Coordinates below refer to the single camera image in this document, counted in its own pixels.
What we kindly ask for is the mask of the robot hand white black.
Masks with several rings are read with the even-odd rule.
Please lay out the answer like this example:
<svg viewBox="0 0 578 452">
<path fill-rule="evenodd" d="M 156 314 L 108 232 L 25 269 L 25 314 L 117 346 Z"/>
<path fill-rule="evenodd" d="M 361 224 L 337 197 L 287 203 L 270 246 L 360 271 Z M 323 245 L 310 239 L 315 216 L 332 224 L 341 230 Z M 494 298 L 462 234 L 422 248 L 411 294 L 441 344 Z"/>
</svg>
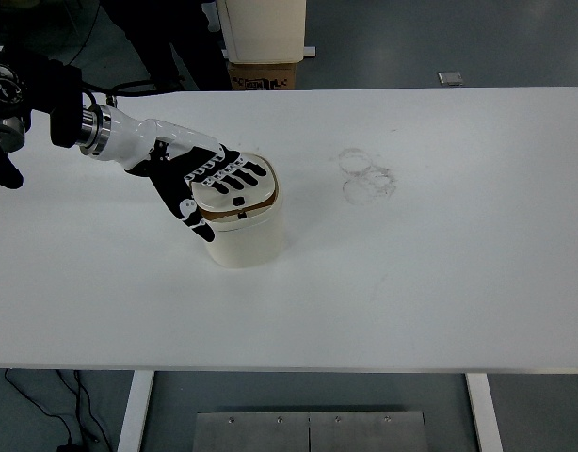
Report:
<svg viewBox="0 0 578 452">
<path fill-rule="evenodd" d="M 110 106 L 100 106 L 95 116 L 100 128 L 83 153 L 149 178 L 171 214 L 207 242 L 215 238 L 209 215 L 246 214 L 274 192 L 272 169 L 262 158 L 213 137 L 165 121 L 135 120 Z"/>
</svg>

